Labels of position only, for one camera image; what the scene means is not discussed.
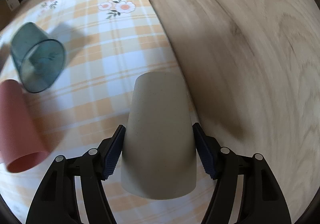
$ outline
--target beige cup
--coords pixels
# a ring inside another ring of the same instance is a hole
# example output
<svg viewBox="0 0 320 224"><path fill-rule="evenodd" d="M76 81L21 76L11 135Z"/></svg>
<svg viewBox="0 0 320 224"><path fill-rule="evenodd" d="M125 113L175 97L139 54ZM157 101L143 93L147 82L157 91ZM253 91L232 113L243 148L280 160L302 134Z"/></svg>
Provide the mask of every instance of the beige cup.
<svg viewBox="0 0 320 224"><path fill-rule="evenodd" d="M183 78L137 78L121 162L122 187L149 199L173 199L196 187L196 147Z"/></svg>

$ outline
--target red cup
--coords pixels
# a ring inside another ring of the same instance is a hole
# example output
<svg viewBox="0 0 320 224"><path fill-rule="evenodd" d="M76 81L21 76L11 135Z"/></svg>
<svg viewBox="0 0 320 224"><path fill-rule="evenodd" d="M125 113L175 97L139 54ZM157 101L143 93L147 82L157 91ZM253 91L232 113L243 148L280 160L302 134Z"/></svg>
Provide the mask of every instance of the red cup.
<svg viewBox="0 0 320 224"><path fill-rule="evenodd" d="M21 85L13 79L0 84L0 153L7 170L14 173L38 165L49 155L29 115Z"/></svg>

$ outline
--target checkered tablecloth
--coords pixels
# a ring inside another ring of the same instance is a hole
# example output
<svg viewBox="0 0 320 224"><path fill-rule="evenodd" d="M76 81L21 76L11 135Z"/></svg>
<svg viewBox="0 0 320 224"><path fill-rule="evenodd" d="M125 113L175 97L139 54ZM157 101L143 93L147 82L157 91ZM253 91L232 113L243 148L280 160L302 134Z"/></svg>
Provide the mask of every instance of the checkered tablecloth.
<svg viewBox="0 0 320 224"><path fill-rule="evenodd" d="M25 93L34 123L51 151L40 165L11 174L0 165L0 193L21 222L38 185L57 155L80 156L126 125L136 78L148 71L181 74L174 53L149 0L47 0L29 10L0 34L8 44L24 23L36 23L62 42L67 63L57 81L38 94ZM0 80L18 79L11 57ZM193 122L196 114L190 102ZM200 223L213 192L213 181L197 158L197 185L190 194L154 201L126 192L120 183L121 160L103 182L118 224ZM80 178L76 193L86 218Z"/></svg>

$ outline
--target cup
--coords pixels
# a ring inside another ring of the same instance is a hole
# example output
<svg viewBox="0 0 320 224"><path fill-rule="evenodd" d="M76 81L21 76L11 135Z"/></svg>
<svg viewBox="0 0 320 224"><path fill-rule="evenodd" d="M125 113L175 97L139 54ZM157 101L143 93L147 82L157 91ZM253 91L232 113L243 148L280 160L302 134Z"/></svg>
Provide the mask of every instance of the cup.
<svg viewBox="0 0 320 224"><path fill-rule="evenodd" d="M13 79L0 84L0 153L13 173L28 170L49 155L33 125L21 85Z"/></svg>
<svg viewBox="0 0 320 224"><path fill-rule="evenodd" d="M20 80L30 93L49 88L63 69L63 45L32 22L19 28L10 49Z"/></svg>
<svg viewBox="0 0 320 224"><path fill-rule="evenodd" d="M149 72L134 85L121 161L122 187L165 200L196 187L196 147L185 82L169 72Z"/></svg>

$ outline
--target wood grain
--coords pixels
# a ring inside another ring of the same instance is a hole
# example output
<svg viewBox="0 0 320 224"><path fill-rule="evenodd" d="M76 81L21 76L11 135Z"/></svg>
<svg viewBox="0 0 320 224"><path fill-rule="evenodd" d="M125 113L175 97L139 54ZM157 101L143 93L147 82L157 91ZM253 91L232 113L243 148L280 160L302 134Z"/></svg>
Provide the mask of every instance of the wood grain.
<svg viewBox="0 0 320 224"><path fill-rule="evenodd" d="M320 11L313 0L151 0L202 126L262 153L292 220L320 185Z"/></svg>

